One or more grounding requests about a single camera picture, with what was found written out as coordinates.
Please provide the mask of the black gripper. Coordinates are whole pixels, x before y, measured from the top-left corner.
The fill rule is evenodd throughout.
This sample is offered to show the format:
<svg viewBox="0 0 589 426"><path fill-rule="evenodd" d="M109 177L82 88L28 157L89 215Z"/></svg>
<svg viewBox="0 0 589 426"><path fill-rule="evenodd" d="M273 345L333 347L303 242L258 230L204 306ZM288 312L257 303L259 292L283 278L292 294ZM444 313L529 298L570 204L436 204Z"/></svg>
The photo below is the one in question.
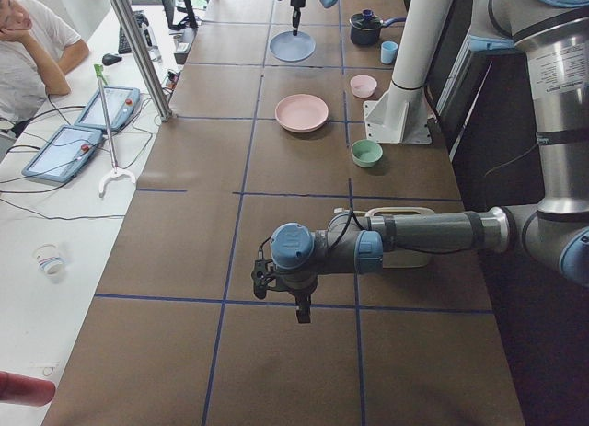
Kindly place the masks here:
<svg viewBox="0 0 589 426"><path fill-rule="evenodd" d="M290 6L293 8L293 35L297 36L301 19L301 9L306 6L306 0L290 0Z"/></svg>
<svg viewBox="0 0 589 426"><path fill-rule="evenodd" d="M310 307L312 305L311 296L317 289L318 284L316 282L308 285L301 289L291 288L288 293L294 297L296 305L296 318L299 324L310 323Z"/></svg>

